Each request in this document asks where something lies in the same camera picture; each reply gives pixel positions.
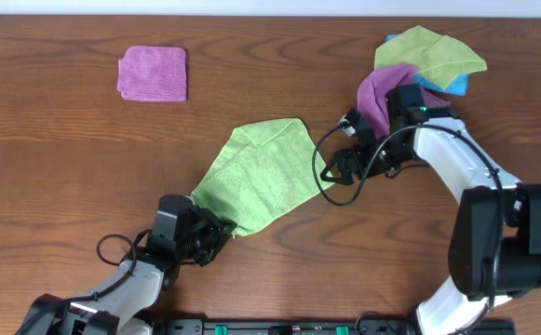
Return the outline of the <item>light green microfiber cloth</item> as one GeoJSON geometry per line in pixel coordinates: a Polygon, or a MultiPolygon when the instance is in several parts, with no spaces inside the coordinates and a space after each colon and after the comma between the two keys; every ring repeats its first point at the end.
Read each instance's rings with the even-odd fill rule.
{"type": "Polygon", "coordinates": [[[191,193],[202,208],[253,235],[331,187],[313,172],[326,167],[304,122],[273,119],[237,127],[191,193]]]}

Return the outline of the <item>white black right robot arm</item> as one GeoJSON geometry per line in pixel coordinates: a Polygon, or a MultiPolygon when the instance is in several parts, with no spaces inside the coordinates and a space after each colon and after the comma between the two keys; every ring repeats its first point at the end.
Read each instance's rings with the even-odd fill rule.
{"type": "Polygon", "coordinates": [[[350,110],[336,126],[358,143],[336,152],[326,182],[363,186],[392,178],[410,161],[433,168],[458,204],[448,251],[449,276],[403,320],[359,319],[360,334],[511,334],[511,323],[489,322],[495,307],[541,288],[541,184],[504,171],[472,139],[450,106],[429,107],[417,84],[386,94],[390,132],[376,138],[368,118],[350,110]]]}

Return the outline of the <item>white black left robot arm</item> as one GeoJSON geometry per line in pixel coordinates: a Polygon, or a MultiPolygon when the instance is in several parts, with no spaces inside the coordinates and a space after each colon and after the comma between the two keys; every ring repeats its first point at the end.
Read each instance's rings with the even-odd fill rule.
{"type": "Polygon", "coordinates": [[[184,265],[214,261],[237,225],[218,218],[186,195],[159,199],[153,226],[134,238],[108,234],[98,242],[101,261],[116,273],[71,298],[44,294],[29,308],[19,334],[166,334],[167,322],[148,312],[172,288],[184,265]]]}

